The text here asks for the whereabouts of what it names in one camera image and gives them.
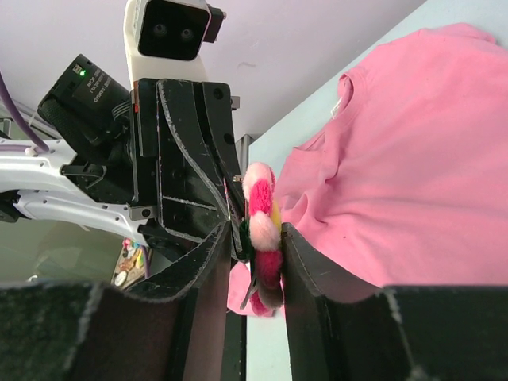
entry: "camera lens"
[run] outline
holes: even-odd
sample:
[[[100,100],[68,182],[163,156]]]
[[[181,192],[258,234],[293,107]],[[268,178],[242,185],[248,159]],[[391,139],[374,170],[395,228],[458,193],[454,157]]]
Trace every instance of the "camera lens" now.
[[[153,27],[153,34],[156,37],[164,37],[167,35],[167,26],[163,24],[157,24]]]
[[[184,29],[182,33],[180,33],[180,36],[182,37],[183,42],[189,42],[194,39],[194,32],[190,29]]]

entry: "colorful braided toy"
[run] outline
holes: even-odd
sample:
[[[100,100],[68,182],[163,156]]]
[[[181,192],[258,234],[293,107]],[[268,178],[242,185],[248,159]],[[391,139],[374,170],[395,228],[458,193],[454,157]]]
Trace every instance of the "colorful braided toy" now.
[[[273,199],[275,175],[263,163],[250,164],[243,178],[248,207],[241,231],[251,266],[251,287],[246,299],[256,315],[264,316],[283,304],[280,283],[283,254],[280,251],[282,223],[279,206]]]

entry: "pink shirt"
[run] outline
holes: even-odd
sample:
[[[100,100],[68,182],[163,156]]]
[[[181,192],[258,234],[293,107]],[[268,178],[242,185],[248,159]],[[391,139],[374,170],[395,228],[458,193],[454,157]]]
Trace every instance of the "pink shirt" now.
[[[377,47],[339,95],[283,167],[283,221],[376,286],[508,284],[508,51],[470,25],[423,29]],[[236,312],[246,276],[232,271]]]

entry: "pink rope toy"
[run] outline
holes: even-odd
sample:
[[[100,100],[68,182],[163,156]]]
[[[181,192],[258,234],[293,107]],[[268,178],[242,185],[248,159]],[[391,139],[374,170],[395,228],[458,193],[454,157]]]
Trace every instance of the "pink rope toy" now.
[[[280,250],[282,224],[279,206],[273,198],[275,175],[263,163],[248,166],[243,178],[245,200],[248,202],[248,232],[255,249],[254,274],[256,291],[249,299],[252,310],[258,316],[283,305],[281,268],[283,254]]]

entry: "white table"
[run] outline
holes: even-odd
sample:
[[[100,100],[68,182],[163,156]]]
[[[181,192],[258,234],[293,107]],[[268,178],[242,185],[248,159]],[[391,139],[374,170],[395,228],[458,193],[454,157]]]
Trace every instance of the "white table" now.
[[[337,82],[344,71],[355,66],[378,44],[421,28],[436,28],[457,22],[479,27],[494,35],[499,44],[508,46],[507,0],[427,0],[255,141],[249,149],[250,162],[262,161],[270,165],[278,175],[291,149],[310,139],[329,120],[330,111],[337,103]],[[282,316],[270,319],[248,318],[247,380],[291,381],[287,333]]]

